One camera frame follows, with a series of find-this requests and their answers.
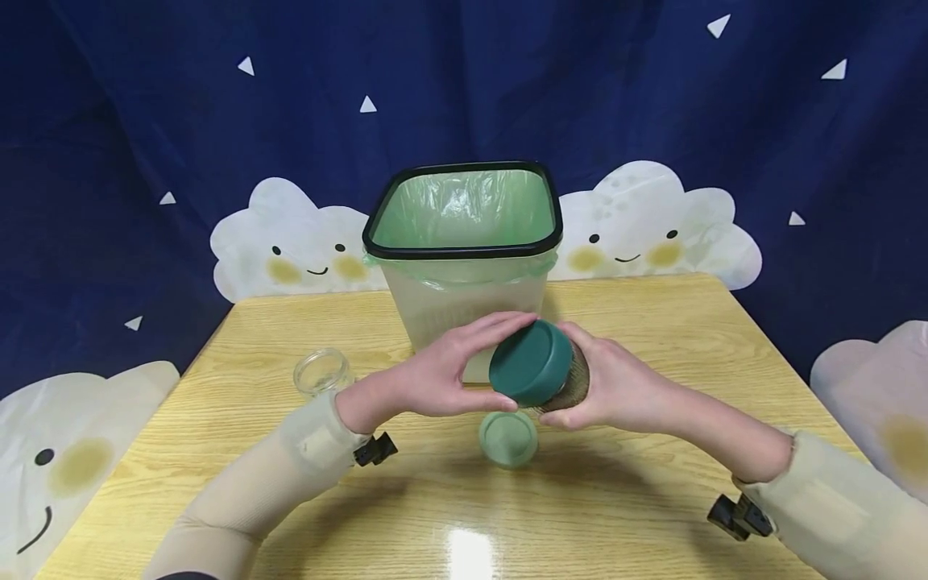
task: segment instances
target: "black buckle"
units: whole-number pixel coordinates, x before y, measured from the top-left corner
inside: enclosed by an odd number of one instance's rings
[[[773,534],[770,519],[744,494],[737,504],[728,496],[719,496],[706,519],[739,542],[747,541],[751,534],[762,537]]]
[[[361,467],[368,463],[380,465],[384,459],[398,452],[399,449],[393,444],[393,439],[385,432],[378,439],[371,437],[363,447],[355,450],[354,461]]]

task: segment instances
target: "table surface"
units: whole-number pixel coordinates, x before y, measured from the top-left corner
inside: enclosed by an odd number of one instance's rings
[[[672,379],[760,419],[859,452],[715,278],[550,283],[545,316],[610,337]],[[307,353],[345,352],[358,376],[411,350],[387,292],[237,304],[53,554],[39,578],[137,578],[174,519],[302,399]],[[820,578],[773,538],[707,522],[728,473],[661,435],[539,429],[524,470],[489,464],[483,415],[405,414],[400,453],[355,468],[262,546],[253,578]]]

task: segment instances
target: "left hand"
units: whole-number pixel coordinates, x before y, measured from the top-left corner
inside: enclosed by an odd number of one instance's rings
[[[535,313],[496,312],[449,330],[405,362],[365,377],[339,393],[336,406],[342,421],[353,432],[370,433],[405,411],[426,417],[515,411],[519,406],[506,395],[465,389],[461,378],[475,355],[537,319]]]

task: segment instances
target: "arm sleeve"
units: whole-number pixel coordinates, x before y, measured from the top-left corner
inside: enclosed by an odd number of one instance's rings
[[[333,487],[370,435],[350,432],[324,393],[288,415],[197,495],[142,574],[247,578],[267,535],[297,506]]]
[[[777,479],[735,484],[780,541],[829,580],[928,574],[928,506],[811,433],[793,437],[793,460]]]

